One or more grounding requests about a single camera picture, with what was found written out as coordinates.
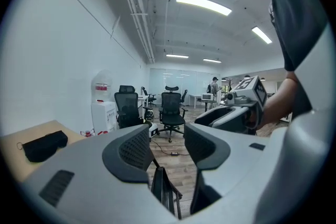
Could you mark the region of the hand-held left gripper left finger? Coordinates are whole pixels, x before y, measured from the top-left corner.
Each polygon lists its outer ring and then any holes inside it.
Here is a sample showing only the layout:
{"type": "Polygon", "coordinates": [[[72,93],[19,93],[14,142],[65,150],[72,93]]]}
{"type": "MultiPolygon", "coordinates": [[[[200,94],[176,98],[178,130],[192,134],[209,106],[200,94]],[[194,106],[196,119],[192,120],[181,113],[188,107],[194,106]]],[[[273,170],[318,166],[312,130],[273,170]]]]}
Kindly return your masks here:
{"type": "Polygon", "coordinates": [[[176,224],[149,189],[148,151],[146,124],[85,138],[32,172],[22,190],[51,224],[176,224]]]}

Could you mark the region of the white water dispenser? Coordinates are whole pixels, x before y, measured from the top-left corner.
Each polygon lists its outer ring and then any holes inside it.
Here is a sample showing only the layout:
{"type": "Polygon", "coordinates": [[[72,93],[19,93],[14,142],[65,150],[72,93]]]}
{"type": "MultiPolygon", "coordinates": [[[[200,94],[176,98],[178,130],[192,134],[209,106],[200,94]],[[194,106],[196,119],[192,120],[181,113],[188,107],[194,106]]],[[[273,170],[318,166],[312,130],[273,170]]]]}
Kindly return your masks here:
{"type": "Polygon", "coordinates": [[[117,129],[116,104],[112,101],[91,104],[92,123],[95,135],[100,131],[112,132],[117,129]]]}

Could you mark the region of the person's right forearm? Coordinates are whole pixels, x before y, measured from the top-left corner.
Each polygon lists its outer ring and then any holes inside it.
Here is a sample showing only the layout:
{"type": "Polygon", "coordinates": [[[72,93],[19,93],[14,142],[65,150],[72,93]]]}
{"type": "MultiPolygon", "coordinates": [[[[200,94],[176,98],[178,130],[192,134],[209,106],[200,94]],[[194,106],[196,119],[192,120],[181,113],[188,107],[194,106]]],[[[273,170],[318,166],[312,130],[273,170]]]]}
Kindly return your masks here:
{"type": "Polygon", "coordinates": [[[298,82],[299,80],[293,71],[287,72],[279,90],[267,100],[259,128],[279,121],[292,111],[298,82]]]}

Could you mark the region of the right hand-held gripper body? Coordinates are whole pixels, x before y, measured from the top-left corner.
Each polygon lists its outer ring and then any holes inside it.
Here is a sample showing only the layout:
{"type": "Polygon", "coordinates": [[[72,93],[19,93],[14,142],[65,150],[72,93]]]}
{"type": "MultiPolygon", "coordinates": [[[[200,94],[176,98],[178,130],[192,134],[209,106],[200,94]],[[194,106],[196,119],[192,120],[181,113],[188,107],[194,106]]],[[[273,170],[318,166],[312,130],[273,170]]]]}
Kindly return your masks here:
{"type": "Polygon", "coordinates": [[[225,104],[233,106],[256,106],[264,111],[267,92],[258,76],[242,80],[232,91],[226,94],[225,104]]]}

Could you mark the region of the person's black clothed body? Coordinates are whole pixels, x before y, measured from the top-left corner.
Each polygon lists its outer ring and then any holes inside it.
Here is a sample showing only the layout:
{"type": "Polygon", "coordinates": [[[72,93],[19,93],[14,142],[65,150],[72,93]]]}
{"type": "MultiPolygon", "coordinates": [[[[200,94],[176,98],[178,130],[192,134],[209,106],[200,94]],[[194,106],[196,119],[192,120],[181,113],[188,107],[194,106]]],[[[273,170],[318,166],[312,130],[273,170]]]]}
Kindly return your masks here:
{"type": "Polygon", "coordinates": [[[302,63],[327,24],[319,0],[271,0],[269,13],[289,72],[302,63]]]}

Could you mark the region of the small white appliance box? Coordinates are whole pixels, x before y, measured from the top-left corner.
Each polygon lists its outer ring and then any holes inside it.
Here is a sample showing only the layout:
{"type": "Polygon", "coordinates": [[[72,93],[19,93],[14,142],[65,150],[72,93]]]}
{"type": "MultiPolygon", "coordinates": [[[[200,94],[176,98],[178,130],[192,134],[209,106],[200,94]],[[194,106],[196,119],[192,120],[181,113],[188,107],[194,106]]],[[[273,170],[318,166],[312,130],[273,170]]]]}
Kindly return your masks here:
{"type": "Polygon", "coordinates": [[[159,134],[158,125],[156,123],[150,123],[149,126],[149,139],[159,134]]]}

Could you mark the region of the white table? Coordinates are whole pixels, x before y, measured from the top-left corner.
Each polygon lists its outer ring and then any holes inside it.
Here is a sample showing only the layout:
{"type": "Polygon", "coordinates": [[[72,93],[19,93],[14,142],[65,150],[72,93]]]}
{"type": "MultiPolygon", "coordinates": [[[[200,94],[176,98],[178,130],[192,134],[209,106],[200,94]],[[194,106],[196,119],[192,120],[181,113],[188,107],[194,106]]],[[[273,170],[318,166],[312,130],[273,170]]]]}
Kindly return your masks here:
{"type": "Polygon", "coordinates": [[[189,95],[189,104],[191,103],[192,99],[194,99],[194,108],[196,108],[197,102],[205,104],[205,112],[209,109],[209,105],[213,103],[213,101],[202,101],[201,95],[197,95],[197,94],[189,95]]]}

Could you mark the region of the light wooden table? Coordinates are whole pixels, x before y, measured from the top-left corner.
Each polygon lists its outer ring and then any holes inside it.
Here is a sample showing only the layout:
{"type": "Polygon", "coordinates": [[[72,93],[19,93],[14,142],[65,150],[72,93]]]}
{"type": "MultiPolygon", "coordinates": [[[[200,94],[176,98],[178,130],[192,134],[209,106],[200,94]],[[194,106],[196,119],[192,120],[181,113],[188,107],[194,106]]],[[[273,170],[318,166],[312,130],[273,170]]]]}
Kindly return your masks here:
{"type": "Polygon", "coordinates": [[[38,139],[55,131],[63,131],[68,136],[69,145],[85,138],[66,128],[56,120],[0,137],[0,150],[9,171],[16,181],[20,183],[23,182],[32,172],[42,165],[42,163],[30,162],[26,158],[24,151],[20,148],[20,144],[38,139]]]}

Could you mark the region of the large dispenser water bottle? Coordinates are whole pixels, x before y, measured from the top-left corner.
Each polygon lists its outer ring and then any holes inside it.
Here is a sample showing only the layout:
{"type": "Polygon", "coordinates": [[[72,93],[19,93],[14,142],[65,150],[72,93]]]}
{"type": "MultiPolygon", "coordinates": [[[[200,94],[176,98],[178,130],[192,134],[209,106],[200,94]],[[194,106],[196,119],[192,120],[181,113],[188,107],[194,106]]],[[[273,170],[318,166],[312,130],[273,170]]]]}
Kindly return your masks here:
{"type": "Polygon", "coordinates": [[[91,81],[91,101],[108,102],[112,100],[112,73],[101,70],[91,81]]]}

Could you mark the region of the white desk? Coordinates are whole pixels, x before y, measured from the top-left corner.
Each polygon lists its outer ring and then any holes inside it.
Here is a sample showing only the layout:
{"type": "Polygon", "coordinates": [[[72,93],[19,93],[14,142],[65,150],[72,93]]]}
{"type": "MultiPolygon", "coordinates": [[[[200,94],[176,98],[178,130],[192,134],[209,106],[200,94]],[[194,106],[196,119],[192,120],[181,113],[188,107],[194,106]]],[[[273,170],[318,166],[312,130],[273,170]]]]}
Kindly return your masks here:
{"type": "Polygon", "coordinates": [[[144,113],[144,107],[147,104],[148,96],[147,95],[139,95],[138,96],[138,109],[141,113],[144,113]]]}

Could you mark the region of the black pouch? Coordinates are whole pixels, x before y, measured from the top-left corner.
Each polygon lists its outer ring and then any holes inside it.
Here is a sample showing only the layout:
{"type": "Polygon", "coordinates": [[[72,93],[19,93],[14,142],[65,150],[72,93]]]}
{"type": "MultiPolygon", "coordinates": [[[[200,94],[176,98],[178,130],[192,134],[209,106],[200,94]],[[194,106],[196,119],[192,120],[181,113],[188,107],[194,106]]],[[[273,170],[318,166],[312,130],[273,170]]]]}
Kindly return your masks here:
{"type": "Polygon", "coordinates": [[[63,131],[46,134],[27,143],[17,143],[24,150],[26,158],[32,163],[41,163],[53,156],[60,148],[66,147],[68,136],[63,131]]]}

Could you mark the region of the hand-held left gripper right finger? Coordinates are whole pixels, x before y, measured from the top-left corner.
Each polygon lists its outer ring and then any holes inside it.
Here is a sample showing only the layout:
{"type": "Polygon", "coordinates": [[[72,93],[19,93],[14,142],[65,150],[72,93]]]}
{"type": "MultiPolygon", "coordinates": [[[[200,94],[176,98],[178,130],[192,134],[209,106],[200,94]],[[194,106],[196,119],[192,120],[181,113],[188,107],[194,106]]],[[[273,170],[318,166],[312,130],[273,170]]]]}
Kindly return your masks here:
{"type": "Polygon", "coordinates": [[[184,128],[197,175],[183,224],[263,224],[257,215],[270,179],[270,139],[195,123],[184,128]]]}

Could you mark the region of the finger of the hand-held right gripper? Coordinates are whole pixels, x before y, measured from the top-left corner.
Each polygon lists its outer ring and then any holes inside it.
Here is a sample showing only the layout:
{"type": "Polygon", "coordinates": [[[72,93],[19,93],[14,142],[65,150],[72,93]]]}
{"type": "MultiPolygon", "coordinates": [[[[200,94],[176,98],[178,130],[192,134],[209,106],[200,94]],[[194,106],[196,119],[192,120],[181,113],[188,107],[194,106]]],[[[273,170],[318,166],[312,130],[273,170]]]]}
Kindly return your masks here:
{"type": "Polygon", "coordinates": [[[215,129],[248,133],[245,121],[248,115],[248,107],[243,106],[221,106],[209,111],[209,126],[215,129]]]}
{"type": "Polygon", "coordinates": [[[237,121],[228,120],[227,115],[235,109],[229,106],[217,106],[198,116],[194,123],[204,126],[237,126],[237,121]]]}

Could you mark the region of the person's right hand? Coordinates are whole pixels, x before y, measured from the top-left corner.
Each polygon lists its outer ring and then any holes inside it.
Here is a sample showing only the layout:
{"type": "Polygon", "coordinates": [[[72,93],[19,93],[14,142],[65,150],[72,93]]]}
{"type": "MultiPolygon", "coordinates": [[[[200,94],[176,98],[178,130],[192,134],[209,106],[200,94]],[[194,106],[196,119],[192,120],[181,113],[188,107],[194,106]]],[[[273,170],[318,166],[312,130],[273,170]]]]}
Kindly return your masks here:
{"type": "Polygon", "coordinates": [[[251,110],[250,116],[247,119],[246,125],[250,129],[259,130],[263,127],[262,118],[263,118],[262,115],[260,116],[257,110],[251,110]]]}

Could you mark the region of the black folding chair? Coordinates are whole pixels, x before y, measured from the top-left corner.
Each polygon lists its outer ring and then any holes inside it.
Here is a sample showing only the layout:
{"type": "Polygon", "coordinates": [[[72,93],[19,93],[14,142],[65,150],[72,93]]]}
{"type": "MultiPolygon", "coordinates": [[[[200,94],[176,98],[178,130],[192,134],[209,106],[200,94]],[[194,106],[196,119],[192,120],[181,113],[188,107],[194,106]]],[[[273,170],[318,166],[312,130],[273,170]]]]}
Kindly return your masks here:
{"type": "Polygon", "coordinates": [[[180,200],[182,193],[171,183],[164,167],[160,166],[154,158],[153,163],[156,166],[151,192],[158,201],[173,215],[175,215],[175,207],[177,208],[177,217],[182,219],[180,200]]]}

